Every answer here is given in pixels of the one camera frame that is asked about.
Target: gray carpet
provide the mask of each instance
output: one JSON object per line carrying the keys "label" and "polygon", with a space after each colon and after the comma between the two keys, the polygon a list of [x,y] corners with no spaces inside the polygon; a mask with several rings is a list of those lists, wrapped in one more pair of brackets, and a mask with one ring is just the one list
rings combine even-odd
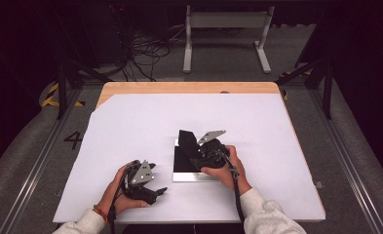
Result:
{"label": "gray carpet", "polygon": [[[255,31],[243,30],[237,36],[224,35],[217,31],[196,33],[190,74],[182,73],[184,44],[176,42],[172,44],[170,54],[155,65],[153,75],[161,82],[273,81],[280,73],[293,69],[312,30],[313,26],[270,29],[265,52],[272,69],[271,74],[266,75],[262,72],[253,48]],[[219,37],[226,37],[221,40],[221,46],[213,44]],[[146,80],[138,72],[135,73],[135,77],[138,80]],[[113,78],[124,79],[121,74]],[[325,121],[312,102],[310,92],[303,87],[291,85],[285,86],[285,89],[288,93],[288,100],[285,101],[287,111],[312,176],[315,181],[324,185],[318,191],[326,209],[326,220],[302,222],[301,225],[308,233],[372,233],[361,204],[338,160]],[[52,233],[57,227],[52,223],[53,216],[80,147],[78,143],[76,148],[72,149],[73,142],[64,140],[75,132],[81,133],[83,137],[100,90],[101,85],[98,85],[98,82],[88,81],[77,97],[78,100],[85,101],[86,105],[71,109],[62,131],[57,136],[49,162],[19,218],[14,233]],[[331,113],[332,123],[383,220],[383,170],[335,85]],[[0,227],[42,150],[56,117],[57,107],[43,107],[42,112],[22,130],[1,159]]]}

